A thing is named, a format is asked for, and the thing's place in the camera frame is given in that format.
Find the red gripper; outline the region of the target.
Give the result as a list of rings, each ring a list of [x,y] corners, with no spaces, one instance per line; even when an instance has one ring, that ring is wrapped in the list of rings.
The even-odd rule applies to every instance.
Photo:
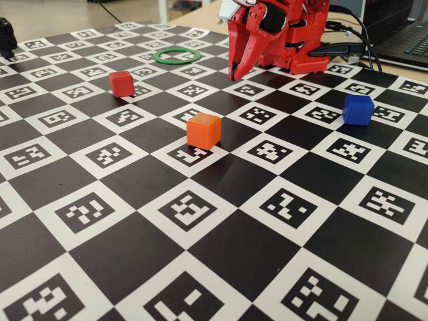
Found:
[[[289,1],[228,1],[229,78],[244,77],[285,28]]]

